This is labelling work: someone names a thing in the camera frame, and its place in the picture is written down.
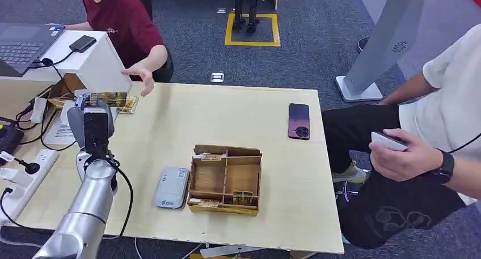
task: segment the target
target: printed graphic on pants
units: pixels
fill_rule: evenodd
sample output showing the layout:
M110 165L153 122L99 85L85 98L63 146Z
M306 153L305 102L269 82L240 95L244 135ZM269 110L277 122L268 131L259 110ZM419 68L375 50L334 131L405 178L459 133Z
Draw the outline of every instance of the printed graphic on pants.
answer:
M392 235L405 228L428 229L431 225L431 218L428 215L412 211L404 216L399 209L392 206L382 206L374 214L374 218L366 215L365 219L379 237Z

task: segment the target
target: wooden table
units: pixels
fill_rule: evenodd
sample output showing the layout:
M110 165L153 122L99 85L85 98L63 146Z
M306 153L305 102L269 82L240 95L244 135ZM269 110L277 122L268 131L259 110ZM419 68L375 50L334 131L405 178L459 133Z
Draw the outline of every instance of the wooden table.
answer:
M15 104L6 111L3 99L4 91L18 90L21 84L0 80L2 115L14 116L24 108ZM44 85L39 83L37 91ZM141 88L141 83L134 83L130 93L140 95ZM24 90L23 98L28 101L35 92ZM309 141L288 138L289 103L309 105ZM125 236L344 252L316 90L156 84L150 95L140 99L135 114L119 115L115 128L110 149L134 188ZM192 213L188 207L167 210L153 205L161 169L189 168L196 144L261 150L258 216ZM41 148L38 143L23 146L17 155L28 160ZM75 146L61 152L20 215L21 224L57 227L80 186L74 164L77 151ZM106 234L120 232L128 202L129 190L119 178Z

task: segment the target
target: wristwatch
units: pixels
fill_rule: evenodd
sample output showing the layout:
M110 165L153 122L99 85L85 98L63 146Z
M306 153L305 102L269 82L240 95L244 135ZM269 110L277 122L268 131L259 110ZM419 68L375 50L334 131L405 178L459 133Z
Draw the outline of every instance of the wristwatch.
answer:
M435 170L421 174L421 177L427 178L430 182L436 184L445 184L451 180L451 177L453 177L454 157L450 153L442 151L439 148L438 150L442 153L441 166Z

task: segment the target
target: white t-shirt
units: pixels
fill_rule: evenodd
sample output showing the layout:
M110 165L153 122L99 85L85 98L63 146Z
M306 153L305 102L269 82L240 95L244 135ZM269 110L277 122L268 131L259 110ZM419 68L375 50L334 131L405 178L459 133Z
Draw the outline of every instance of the white t-shirt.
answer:
M399 106L401 128L446 152L481 133L481 24L427 62L423 74L439 90ZM481 138L454 155L481 161ZM459 196L466 204L476 201Z

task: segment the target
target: laptop keyboard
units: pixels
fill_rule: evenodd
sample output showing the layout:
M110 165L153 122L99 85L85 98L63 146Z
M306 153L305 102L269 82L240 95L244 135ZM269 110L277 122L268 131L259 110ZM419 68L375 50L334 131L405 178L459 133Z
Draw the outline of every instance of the laptop keyboard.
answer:
M11 66L30 65L42 46L42 43L0 44L0 59Z

